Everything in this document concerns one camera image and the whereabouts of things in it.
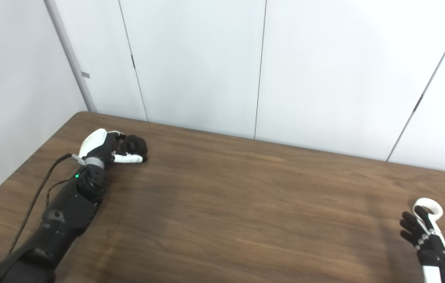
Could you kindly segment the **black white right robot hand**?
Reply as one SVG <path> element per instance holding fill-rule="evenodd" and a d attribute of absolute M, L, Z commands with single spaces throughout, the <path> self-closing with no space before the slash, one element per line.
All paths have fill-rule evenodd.
<path fill-rule="evenodd" d="M 433 217 L 423 206 L 402 212 L 400 236 L 416 249 L 424 282 L 445 283 L 445 239 Z"/>

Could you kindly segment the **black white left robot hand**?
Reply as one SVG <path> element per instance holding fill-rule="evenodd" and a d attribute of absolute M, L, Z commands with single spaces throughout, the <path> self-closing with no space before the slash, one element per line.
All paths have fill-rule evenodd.
<path fill-rule="evenodd" d="M 136 135 L 120 131 L 98 129 L 82 142 L 73 158 L 79 165 L 96 165 L 104 169 L 112 163 L 137 164 L 148 161 L 146 141 Z"/>

